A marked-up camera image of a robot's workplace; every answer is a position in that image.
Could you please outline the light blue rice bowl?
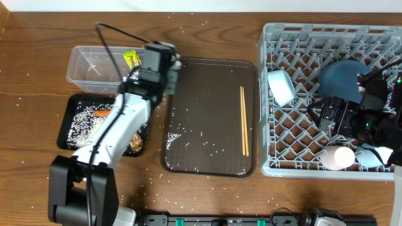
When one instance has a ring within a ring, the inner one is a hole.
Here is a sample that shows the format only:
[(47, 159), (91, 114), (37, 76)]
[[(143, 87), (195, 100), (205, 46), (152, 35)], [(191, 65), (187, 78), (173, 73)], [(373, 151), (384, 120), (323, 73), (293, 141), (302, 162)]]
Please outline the light blue rice bowl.
[(273, 97), (280, 107), (285, 106), (295, 98), (295, 88), (285, 70), (268, 72), (267, 79)]

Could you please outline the large dark blue bowl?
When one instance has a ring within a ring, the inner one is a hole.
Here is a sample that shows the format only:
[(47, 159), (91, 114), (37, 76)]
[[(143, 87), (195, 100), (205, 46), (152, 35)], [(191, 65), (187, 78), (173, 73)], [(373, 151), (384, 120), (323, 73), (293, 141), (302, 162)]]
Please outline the large dark blue bowl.
[(362, 95), (357, 86), (357, 74), (370, 71), (365, 64), (353, 60), (342, 60), (327, 65), (318, 75), (318, 94), (321, 99), (338, 97), (359, 103)]

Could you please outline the pink plastic cup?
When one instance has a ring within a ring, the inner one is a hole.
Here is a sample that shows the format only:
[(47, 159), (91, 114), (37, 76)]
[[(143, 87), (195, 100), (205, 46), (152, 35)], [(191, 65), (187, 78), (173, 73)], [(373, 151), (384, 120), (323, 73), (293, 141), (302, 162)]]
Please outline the pink plastic cup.
[(327, 170), (338, 171), (350, 167), (355, 161), (355, 154), (345, 146), (328, 146), (320, 160)]

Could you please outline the aluminium foil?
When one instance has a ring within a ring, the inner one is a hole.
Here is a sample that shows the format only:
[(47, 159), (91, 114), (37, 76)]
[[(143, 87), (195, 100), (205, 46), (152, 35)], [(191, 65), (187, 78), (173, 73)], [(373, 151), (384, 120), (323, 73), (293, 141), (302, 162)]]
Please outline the aluminium foil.
[(135, 70), (133, 72), (129, 72), (126, 76), (122, 78), (124, 82), (128, 80), (138, 80), (139, 77), (139, 70)]

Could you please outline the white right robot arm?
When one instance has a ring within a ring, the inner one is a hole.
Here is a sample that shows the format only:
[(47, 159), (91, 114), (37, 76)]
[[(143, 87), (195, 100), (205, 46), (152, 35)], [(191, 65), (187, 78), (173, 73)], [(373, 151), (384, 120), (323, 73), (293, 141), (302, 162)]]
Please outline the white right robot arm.
[(335, 122), (337, 134), (393, 150), (385, 164), (385, 167), (394, 165), (391, 225), (401, 225), (401, 74), (397, 76), (389, 104), (396, 113), (391, 114), (383, 111), (388, 101), (388, 83), (383, 79), (383, 72), (398, 65), (401, 60), (375, 71), (358, 73), (357, 86), (363, 93), (360, 103), (327, 97), (307, 107), (317, 127)]

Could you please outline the orange carrot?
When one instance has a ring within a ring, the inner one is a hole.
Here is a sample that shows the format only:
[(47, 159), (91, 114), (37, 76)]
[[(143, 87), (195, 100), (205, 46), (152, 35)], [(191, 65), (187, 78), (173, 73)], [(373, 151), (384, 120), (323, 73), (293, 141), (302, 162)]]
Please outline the orange carrot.
[(98, 117), (107, 117), (111, 113), (110, 110), (95, 110), (94, 115)]

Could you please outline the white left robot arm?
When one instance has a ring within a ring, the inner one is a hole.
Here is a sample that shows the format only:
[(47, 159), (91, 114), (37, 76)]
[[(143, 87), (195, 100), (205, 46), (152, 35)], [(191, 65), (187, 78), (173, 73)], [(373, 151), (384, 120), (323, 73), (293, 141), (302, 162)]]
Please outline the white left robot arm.
[(122, 75), (111, 113), (88, 142), (71, 157), (57, 156), (50, 166), (48, 219), (60, 225), (134, 225), (136, 212), (119, 204), (114, 170), (136, 131), (173, 94), (181, 68), (175, 45), (146, 42), (137, 79)]

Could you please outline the yellow snack wrapper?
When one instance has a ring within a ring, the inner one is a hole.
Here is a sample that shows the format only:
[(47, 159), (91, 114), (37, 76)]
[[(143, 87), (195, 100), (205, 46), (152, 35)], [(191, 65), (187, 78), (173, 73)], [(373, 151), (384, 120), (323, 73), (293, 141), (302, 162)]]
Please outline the yellow snack wrapper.
[(138, 54), (136, 53), (136, 50), (126, 51), (122, 55), (130, 70), (132, 70), (134, 67), (138, 67), (141, 65), (141, 60)]

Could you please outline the brown food scrap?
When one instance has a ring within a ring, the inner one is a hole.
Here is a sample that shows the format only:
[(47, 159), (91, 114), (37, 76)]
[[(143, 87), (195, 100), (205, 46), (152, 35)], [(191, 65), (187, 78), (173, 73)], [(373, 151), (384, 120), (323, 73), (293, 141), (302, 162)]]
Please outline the brown food scrap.
[(131, 139), (129, 146), (131, 148), (131, 151), (136, 153), (140, 152), (144, 146), (142, 137), (138, 133), (136, 133)]

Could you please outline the white tissue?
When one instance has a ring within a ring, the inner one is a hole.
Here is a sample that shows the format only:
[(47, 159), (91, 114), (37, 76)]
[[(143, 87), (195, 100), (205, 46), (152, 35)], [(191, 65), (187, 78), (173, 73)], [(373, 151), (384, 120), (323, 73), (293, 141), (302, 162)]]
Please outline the white tissue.
[(172, 58), (171, 58), (172, 64), (171, 64), (170, 70), (177, 71), (177, 70), (181, 69), (182, 62), (180, 61), (180, 57), (181, 56), (177, 53), (172, 56)]

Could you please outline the small light blue cup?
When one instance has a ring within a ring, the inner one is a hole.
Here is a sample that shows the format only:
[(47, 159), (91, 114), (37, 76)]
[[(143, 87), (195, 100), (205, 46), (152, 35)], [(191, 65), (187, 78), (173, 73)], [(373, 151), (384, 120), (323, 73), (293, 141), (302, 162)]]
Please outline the small light blue cup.
[[(371, 151), (372, 149), (378, 153), (381, 160), (379, 160), (379, 158)], [(385, 165), (392, 152), (392, 149), (385, 147), (374, 147), (365, 143), (361, 144), (357, 148), (356, 159), (363, 167), (373, 168)]]

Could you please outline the wooden chopstick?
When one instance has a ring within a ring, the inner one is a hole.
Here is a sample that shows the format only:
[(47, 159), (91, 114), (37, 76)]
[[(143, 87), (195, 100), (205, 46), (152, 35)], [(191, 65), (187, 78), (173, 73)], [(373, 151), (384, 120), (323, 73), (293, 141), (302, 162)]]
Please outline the wooden chopstick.
[(245, 128), (245, 135), (246, 135), (246, 156), (249, 156), (249, 144), (248, 144), (248, 135), (247, 135), (247, 115), (246, 115), (246, 101), (245, 101), (245, 92), (244, 92), (244, 128)]
[(244, 128), (244, 92), (243, 86), (240, 86), (240, 100), (241, 100), (241, 127), (242, 127), (242, 155), (246, 156), (246, 135)]

